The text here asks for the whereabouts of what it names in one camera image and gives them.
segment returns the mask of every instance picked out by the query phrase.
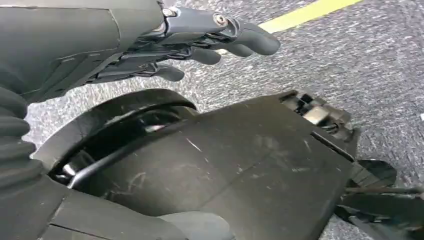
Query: black plastic panel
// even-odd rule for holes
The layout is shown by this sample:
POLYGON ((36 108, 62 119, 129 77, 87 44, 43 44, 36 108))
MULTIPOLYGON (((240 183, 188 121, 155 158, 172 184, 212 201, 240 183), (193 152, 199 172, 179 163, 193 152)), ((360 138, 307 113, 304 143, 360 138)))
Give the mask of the black plastic panel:
POLYGON ((315 131, 338 144, 281 104, 282 96, 231 105, 136 140, 139 149, 132 143, 127 157, 91 178, 85 191, 150 216, 216 213, 239 239, 316 240, 351 163, 312 137, 315 131))

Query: metal bolt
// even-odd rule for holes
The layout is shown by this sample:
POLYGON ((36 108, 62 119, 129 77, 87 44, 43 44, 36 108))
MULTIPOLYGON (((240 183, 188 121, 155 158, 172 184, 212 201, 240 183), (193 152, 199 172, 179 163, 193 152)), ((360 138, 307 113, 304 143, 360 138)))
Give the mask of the metal bolt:
POLYGON ((169 17, 175 17, 177 15, 174 11, 172 11, 171 9, 168 9, 168 8, 162 9, 162 13, 165 17, 168 17, 168 18, 169 17))
POLYGON ((228 25, 228 20, 223 15, 216 13, 213 15, 213 21, 220 27, 225 27, 228 25))

